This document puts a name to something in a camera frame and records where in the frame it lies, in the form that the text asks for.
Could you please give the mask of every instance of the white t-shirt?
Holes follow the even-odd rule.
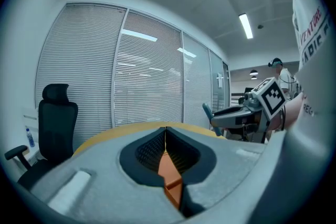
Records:
[[[334,26],[323,0],[293,0],[293,11],[293,24],[300,53],[299,69],[301,69],[314,57],[331,31],[334,31]],[[313,123],[313,108],[309,105],[304,90],[304,101],[297,124],[305,129]]]
[[[291,73],[288,71],[287,68],[282,68],[279,79],[278,79],[278,84],[280,88],[282,89],[287,89],[288,92],[285,93],[285,97],[287,100],[291,100],[293,96],[293,78]]]

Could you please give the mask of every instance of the blue handle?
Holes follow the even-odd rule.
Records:
[[[203,107],[203,110],[204,110],[206,116],[208,117],[208,119],[210,121],[210,124],[211,124],[211,119],[213,118],[211,109],[209,108],[209,106],[206,103],[204,103],[202,105],[202,107]],[[214,131],[215,131],[215,134],[217,136],[223,136],[222,133],[221,133],[221,131],[220,131],[220,129],[218,127],[214,127]]]

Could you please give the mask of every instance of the wooden table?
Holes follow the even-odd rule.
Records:
[[[121,137],[123,135],[133,134],[140,131],[160,128],[160,127],[176,127],[182,128],[191,132],[212,136],[218,139],[225,139],[222,136],[216,136],[213,131],[210,131],[206,128],[198,127],[195,125],[190,125],[186,123],[179,123],[179,122],[141,122],[141,123],[132,123],[123,126],[119,126],[116,128],[109,129],[105,132],[97,134],[87,141],[85,141],[74,153],[74,155],[78,154],[79,152],[85,150],[87,147],[95,145],[97,143],[107,141],[113,138]]]

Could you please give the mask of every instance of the orange object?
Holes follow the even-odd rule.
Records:
[[[182,196],[182,177],[167,152],[163,154],[160,160],[158,175],[164,178],[164,193],[179,210]]]

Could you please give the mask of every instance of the person with headset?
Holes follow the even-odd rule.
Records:
[[[282,88],[287,100],[292,100],[294,96],[295,83],[293,76],[284,68],[284,64],[279,58],[274,58],[272,62],[268,63],[269,67],[275,69],[276,78],[278,79],[278,84]]]
[[[323,0],[293,0],[293,26],[300,55],[301,69],[319,50],[328,36],[334,33],[334,24]],[[289,127],[294,122],[300,129],[309,131],[314,120],[313,108],[307,97],[300,93],[285,105],[286,115],[277,115],[270,123],[269,130],[280,126]]]

